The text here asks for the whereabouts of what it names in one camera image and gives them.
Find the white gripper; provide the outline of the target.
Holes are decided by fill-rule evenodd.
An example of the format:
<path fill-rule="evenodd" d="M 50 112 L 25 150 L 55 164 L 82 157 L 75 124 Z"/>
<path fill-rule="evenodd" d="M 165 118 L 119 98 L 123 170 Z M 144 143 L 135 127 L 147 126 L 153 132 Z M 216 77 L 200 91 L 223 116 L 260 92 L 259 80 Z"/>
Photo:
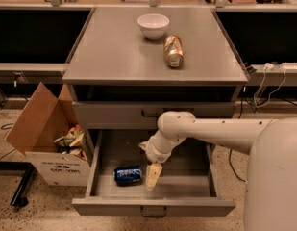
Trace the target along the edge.
<path fill-rule="evenodd" d="M 143 141 L 138 145 L 145 151 L 147 159 L 153 163 L 146 168 L 145 185 L 148 191 L 156 187 L 162 172 L 161 164 L 167 161 L 172 150 L 179 144 L 179 138 L 168 138 L 161 131 L 157 131 L 148 141 Z"/>

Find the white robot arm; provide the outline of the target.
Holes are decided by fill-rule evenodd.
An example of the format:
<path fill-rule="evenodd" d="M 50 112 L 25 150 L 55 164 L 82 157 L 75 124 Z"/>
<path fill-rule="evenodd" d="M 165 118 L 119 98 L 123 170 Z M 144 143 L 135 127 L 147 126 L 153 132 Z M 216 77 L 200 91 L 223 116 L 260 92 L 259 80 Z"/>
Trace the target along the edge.
<path fill-rule="evenodd" d="M 155 188 L 162 165 L 187 138 L 249 156 L 244 231 L 297 231 L 297 117 L 200 119 L 190 112 L 165 112 L 156 134 L 139 145 L 151 163 L 148 189 Z"/>

